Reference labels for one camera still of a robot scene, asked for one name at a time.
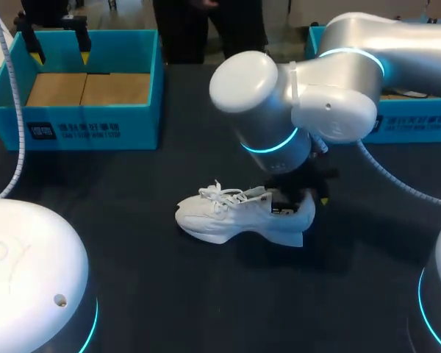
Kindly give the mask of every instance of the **round white dome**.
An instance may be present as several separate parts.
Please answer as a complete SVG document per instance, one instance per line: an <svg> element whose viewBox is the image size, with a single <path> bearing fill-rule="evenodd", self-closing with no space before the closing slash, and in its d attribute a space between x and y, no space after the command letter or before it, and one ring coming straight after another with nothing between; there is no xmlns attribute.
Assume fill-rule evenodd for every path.
<svg viewBox="0 0 441 353"><path fill-rule="evenodd" d="M0 353L33 352L54 337L82 300L88 258L58 214L0 199Z"/></svg>
<svg viewBox="0 0 441 353"><path fill-rule="evenodd" d="M278 80L274 61L260 51L244 51L227 59L212 75L209 94L226 113L241 113L264 101Z"/></svg>

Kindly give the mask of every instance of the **shoelace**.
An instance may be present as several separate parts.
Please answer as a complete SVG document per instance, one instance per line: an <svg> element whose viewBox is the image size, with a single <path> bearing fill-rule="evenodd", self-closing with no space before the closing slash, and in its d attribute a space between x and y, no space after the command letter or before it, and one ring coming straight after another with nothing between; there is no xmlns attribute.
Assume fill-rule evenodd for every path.
<svg viewBox="0 0 441 353"><path fill-rule="evenodd" d="M215 180L215 185L199 189L199 194L201 197L212 201L215 213L219 213L221 210L226 210L229 207L235 208L240 202L248 200L244 191L240 189L222 190L221 184L217 180Z"/></svg>

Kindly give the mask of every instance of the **shoe sole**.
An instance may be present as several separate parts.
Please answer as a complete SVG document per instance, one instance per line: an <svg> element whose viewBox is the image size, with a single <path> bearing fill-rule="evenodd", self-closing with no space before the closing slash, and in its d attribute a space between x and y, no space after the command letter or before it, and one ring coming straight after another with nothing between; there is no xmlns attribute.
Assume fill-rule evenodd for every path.
<svg viewBox="0 0 441 353"><path fill-rule="evenodd" d="M302 232L278 232L278 231L271 231L268 233L263 233L258 231L258 229L241 229L240 231L236 231L230 234L222 234L222 235L212 235L212 234L205 234L205 233L198 233L194 232L192 230L186 229L182 226L180 226L181 229L183 229L187 234L191 235L192 237L206 241L207 243L212 244L225 244L227 241L231 240L233 237L239 235L243 232L255 232L260 234L263 238L270 241L271 243L283 245L283 246L292 246L295 248L301 248L304 245L304 239Z"/></svg>

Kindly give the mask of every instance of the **white cable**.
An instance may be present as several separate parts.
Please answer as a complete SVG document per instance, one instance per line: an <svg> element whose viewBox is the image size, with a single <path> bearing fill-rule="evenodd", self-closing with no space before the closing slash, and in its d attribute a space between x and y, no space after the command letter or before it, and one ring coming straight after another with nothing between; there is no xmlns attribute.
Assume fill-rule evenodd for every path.
<svg viewBox="0 0 441 353"><path fill-rule="evenodd" d="M441 205L441 199L438 199L436 197L427 195L425 193L422 193L421 191L415 190L411 186L408 186L401 180L397 179L395 176L393 176L389 171L387 171L382 165L379 164L377 160L374 159L374 157L370 154L370 152L366 149L365 145L363 145L361 140L358 140L357 142L359 150L364 154L367 160L376 167L376 169L381 173L384 177L388 178L391 182L396 184L400 189L406 191L407 193L412 194L413 196L418 197L419 199L423 199L426 201L429 201L433 204L439 204Z"/></svg>
<svg viewBox="0 0 441 353"><path fill-rule="evenodd" d="M19 138L19 150L18 150L18 162L16 165L15 173L12 179L6 186L6 188L0 193L0 199L7 197L10 191L15 187L18 181L24 164L24 123L23 113L21 111L20 95L18 92L18 84L16 82L15 70L13 69L13 63L11 60L10 52L8 51L7 41L5 40L4 30L8 32L8 29L4 27L3 22L0 19L0 46L5 58L5 64L7 65L8 74L10 76L10 85L12 87L13 102L15 103L16 119L18 121L18 138Z"/></svg>
<svg viewBox="0 0 441 353"><path fill-rule="evenodd" d="M317 146L320 149L321 153L325 154L326 152L329 151L329 147L326 145L325 141L322 140L322 138L320 136L314 135L314 134L310 134L310 136L312 137L312 139L317 144Z"/></svg>

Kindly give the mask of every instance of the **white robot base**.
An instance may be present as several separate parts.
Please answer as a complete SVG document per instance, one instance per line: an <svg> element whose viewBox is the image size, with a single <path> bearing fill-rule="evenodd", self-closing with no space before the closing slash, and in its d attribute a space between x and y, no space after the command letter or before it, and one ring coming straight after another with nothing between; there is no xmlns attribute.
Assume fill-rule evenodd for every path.
<svg viewBox="0 0 441 353"><path fill-rule="evenodd" d="M44 207L0 199L0 353L89 352L97 318L72 226Z"/></svg>
<svg viewBox="0 0 441 353"><path fill-rule="evenodd" d="M441 233L420 275L408 332L415 353L441 353Z"/></svg>

